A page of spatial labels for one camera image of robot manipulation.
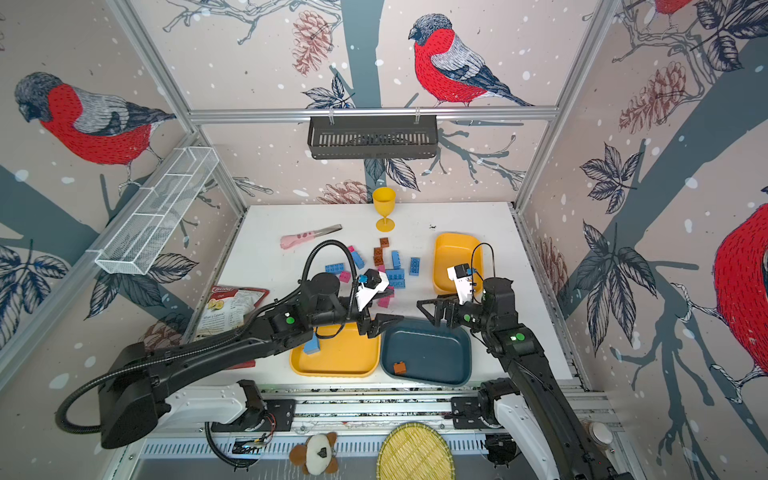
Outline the blue lego brick long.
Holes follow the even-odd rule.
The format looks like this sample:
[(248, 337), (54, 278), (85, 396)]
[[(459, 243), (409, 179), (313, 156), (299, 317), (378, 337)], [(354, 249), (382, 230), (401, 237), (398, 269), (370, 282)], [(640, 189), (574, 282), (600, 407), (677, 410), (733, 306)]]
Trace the blue lego brick long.
[(351, 255), (352, 255), (354, 264), (356, 265), (356, 268), (359, 270), (362, 270), (365, 267), (365, 262), (360, 256), (360, 254), (356, 250), (353, 250), (351, 251)]

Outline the blue lego brick slanted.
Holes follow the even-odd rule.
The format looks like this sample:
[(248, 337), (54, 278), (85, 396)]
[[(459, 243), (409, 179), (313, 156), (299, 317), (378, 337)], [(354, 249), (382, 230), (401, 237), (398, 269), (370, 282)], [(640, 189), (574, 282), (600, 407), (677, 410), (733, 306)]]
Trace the blue lego brick slanted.
[(305, 355), (314, 355), (320, 352), (320, 343), (318, 336), (313, 333), (311, 339), (303, 345)]

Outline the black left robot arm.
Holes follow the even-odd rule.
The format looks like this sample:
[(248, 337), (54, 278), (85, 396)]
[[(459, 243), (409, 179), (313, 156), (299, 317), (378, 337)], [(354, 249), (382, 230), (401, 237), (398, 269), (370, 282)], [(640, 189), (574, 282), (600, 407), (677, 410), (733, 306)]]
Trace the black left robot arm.
[(301, 280), (286, 297), (258, 308), (234, 330), (152, 352), (142, 343), (129, 345), (108, 373), (62, 401), (55, 424), (70, 434), (97, 434), (103, 448), (115, 449), (151, 433), (171, 412), (176, 392), (222, 370), (299, 347), (319, 327), (354, 324), (360, 335), (376, 338), (403, 318), (370, 313), (386, 288), (382, 273), (367, 273), (368, 281), (354, 283), (349, 296), (339, 295), (335, 276), (321, 272)]

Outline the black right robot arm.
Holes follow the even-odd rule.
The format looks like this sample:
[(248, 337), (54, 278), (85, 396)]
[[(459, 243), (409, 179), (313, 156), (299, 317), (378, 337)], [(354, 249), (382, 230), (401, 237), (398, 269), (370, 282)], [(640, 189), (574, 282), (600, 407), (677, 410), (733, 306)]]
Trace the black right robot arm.
[(478, 402), (488, 423), (506, 430), (539, 479), (630, 479), (589, 437), (556, 381), (544, 349), (521, 323), (513, 282), (483, 281), (479, 301), (462, 295), (419, 300), (417, 308), (435, 326), (463, 326), (478, 333), (507, 379), (486, 381)]

